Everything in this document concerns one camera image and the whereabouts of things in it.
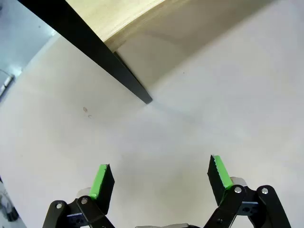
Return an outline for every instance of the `wooden board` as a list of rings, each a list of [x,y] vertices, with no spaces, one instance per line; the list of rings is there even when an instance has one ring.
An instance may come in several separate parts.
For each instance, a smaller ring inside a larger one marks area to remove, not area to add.
[[[189,0],[67,0],[91,29],[116,51],[151,19],[162,17]]]

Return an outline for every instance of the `green strip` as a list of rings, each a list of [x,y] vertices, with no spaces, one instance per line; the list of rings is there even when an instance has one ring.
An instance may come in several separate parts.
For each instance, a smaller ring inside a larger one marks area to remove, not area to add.
[[[230,187],[233,185],[233,182],[228,175],[228,172],[224,166],[223,161],[218,155],[215,155],[213,157],[214,157],[215,165],[217,166],[218,169],[219,177],[222,180],[225,189],[230,189]]]
[[[103,179],[104,179],[104,174],[106,171],[106,167],[107,165],[100,165],[99,166],[99,170],[95,176],[95,180],[94,183],[91,187],[90,193],[89,193],[89,197],[91,197],[93,200],[95,200],[98,197],[101,185],[103,183]]]

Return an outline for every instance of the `silver bolt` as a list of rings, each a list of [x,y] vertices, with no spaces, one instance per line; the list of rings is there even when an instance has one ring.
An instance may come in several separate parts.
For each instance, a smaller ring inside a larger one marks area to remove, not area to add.
[[[62,203],[58,203],[58,204],[56,205],[56,208],[57,208],[57,209],[62,208]]]
[[[262,188],[262,193],[263,194],[267,194],[268,193],[268,189],[267,188]]]
[[[241,193],[242,189],[241,189],[240,187],[236,187],[236,188],[234,189],[234,191],[235,191],[236,193]]]
[[[87,203],[87,198],[83,198],[83,199],[81,200],[81,203],[82,203],[82,204],[86,204],[86,203]]]

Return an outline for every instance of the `black bar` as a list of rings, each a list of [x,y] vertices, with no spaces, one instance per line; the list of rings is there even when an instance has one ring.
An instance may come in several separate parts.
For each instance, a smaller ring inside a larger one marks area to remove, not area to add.
[[[65,0],[18,0],[146,104],[152,98]]]

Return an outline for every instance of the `black table leg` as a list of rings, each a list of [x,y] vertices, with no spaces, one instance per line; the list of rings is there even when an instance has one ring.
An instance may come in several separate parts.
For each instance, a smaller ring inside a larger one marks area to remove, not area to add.
[[[152,98],[65,0],[18,0],[146,104]]]

